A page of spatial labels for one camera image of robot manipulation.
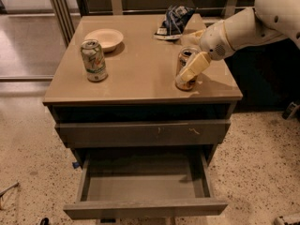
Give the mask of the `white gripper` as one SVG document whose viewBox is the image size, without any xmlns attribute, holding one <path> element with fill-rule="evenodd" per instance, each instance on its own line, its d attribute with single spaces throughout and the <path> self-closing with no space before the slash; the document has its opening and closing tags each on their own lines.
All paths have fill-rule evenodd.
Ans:
<svg viewBox="0 0 300 225">
<path fill-rule="evenodd" d="M 192 54 L 186 65 L 175 78 L 176 84 L 184 84 L 193 80 L 205 71 L 213 60 L 222 60 L 235 53 L 226 34 L 225 22 L 216 22 L 205 30 L 198 30 L 181 36 L 183 46 L 198 46 L 202 52 Z"/>
</svg>

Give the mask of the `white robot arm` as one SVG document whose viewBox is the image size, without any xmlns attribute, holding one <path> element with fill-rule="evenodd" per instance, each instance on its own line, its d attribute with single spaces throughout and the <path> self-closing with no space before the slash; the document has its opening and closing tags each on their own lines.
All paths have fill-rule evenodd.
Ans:
<svg viewBox="0 0 300 225">
<path fill-rule="evenodd" d="M 189 57 L 178 72 L 175 83 L 188 83 L 205 71 L 211 62 L 249 46 L 288 38 L 300 48 L 299 36 L 300 0 L 255 0 L 253 7 L 187 36 L 200 51 Z"/>
</svg>

